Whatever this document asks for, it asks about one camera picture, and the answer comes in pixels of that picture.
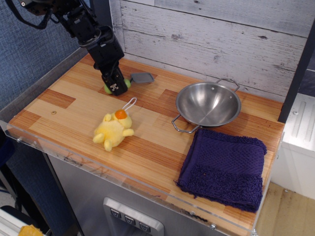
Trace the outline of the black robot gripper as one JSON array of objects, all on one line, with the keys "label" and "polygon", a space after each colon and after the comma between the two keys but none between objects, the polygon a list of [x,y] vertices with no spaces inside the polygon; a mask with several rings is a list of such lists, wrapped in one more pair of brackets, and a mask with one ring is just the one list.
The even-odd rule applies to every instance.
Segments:
[{"label": "black robot gripper", "polygon": [[102,73],[105,92],[115,96],[127,92],[128,88],[121,71],[115,70],[124,53],[112,28],[110,26],[96,28],[96,38],[88,43],[87,50]]}]

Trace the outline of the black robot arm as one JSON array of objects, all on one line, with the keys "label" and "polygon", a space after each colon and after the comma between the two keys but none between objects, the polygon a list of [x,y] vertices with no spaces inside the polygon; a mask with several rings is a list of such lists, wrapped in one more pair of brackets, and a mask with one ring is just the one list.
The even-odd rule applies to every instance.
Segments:
[{"label": "black robot arm", "polygon": [[129,84],[119,68],[119,61],[124,57],[123,50],[112,27],[101,25],[86,3],[82,0],[21,0],[19,3],[31,14],[43,16],[42,21],[34,25],[21,16],[13,1],[6,1],[20,22],[43,30],[55,16],[53,22],[60,23],[72,38],[78,39],[79,46],[91,55],[94,68],[101,72],[105,90],[115,96],[127,92]]}]

